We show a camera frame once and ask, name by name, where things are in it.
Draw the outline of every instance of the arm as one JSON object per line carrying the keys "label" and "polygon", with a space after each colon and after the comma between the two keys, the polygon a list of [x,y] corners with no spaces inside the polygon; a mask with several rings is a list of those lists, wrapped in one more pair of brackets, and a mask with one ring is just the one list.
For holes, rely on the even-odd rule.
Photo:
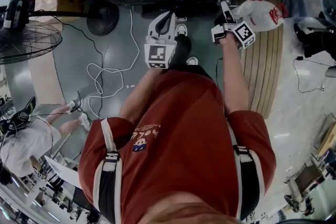
{"label": "arm", "polygon": [[230,115],[248,109],[248,88],[234,34],[227,33],[219,42],[223,46],[224,106],[226,115]]}
{"label": "arm", "polygon": [[140,119],[151,97],[157,77],[161,72],[161,69],[148,70],[122,105],[119,112],[120,118],[128,120],[132,124],[135,124]]}
{"label": "arm", "polygon": [[40,163],[38,162],[37,159],[35,159],[34,156],[30,157],[30,161],[31,164],[36,168],[36,170],[39,172],[42,169],[42,166],[40,165]]}

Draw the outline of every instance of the gray floor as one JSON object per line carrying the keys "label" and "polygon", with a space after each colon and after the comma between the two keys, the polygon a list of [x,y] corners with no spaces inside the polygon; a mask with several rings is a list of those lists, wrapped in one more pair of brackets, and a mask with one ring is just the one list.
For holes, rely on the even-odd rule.
{"label": "gray floor", "polygon": [[[104,58],[104,67],[106,68],[129,68],[134,57],[137,55],[136,45],[130,35],[130,9],[120,7],[119,10],[120,18],[116,28],[113,32],[103,37],[92,35],[86,26],[85,19],[70,22],[77,28],[84,30],[88,37],[95,41],[97,49],[100,52],[103,54],[106,52]],[[222,57],[221,48],[216,47],[211,40],[210,29],[213,27],[214,19],[214,17],[198,17],[191,18],[185,23],[193,44],[191,55],[198,58],[199,64],[213,78],[215,78],[215,62],[218,58]],[[151,19],[143,19],[137,8],[135,8],[133,12],[133,35],[140,47],[140,55],[133,68],[123,72],[124,88],[115,97],[103,99],[103,109],[100,113],[102,118],[118,115],[120,106],[133,89],[130,87],[127,88],[127,85],[136,85],[147,71],[148,68],[144,62],[143,48],[151,21]],[[98,95],[98,92],[96,91],[94,81],[87,73],[87,65],[90,63],[100,65],[101,56],[95,51],[91,41],[87,40],[81,32],[69,26],[64,27],[62,37],[63,42],[53,53],[64,97],[69,102],[77,98],[77,91],[79,91],[81,98],[84,99],[84,110],[94,120],[96,117],[88,108],[88,97]],[[218,64],[218,69],[220,70],[218,73],[219,82],[222,81],[221,66],[222,63],[220,62]],[[92,67],[90,70],[93,75],[99,72],[99,69],[95,67]],[[21,109],[29,98],[35,94],[27,63],[21,62],[6,65],[6,74],[14,105],[17,109]],[[110,74],[104,72],[103,82],[103,96],[111,95],[121,87],[121,79],[118,73]],[[100,102],[100,99],[91,99],[91,107],[96,114],[98,114]],[[39,106],[38,112],[40,114],[47,114],[53,108],[54,106]],[[62,116],[61,120],[57,122],[56,127],[66,120],[74,119],[77,116],[78,113]],[[75,135],[70,137],[61,152],[70,158],[75,156],[83,148],[86,135],[87,132],[80,128]]]}

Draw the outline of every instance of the person in white shirt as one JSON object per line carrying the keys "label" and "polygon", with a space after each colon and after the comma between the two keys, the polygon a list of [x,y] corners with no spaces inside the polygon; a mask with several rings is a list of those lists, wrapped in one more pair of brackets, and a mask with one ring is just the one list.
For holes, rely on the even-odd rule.
{"label": "person in white shirt", "polygon": [[0,179],[2,173],[6,173],[4,167],[17,177],[24,177],[33,173],[34,168],[40,171],[41,165],[38,159],[45,154],[49,155],[48,151],[63,135],[72,133],[79,125],[83,125],[85,129],[89,130],[90,123],[84,113],[78,119],[64,123],[59,129],[52,126],[62,115],[70,113],[75,105],[71,101],[69,105],[53,110],[45,119],[38,115],[32,115],[31,123],[25,129],[6,138],[0,151],[2,161]]}

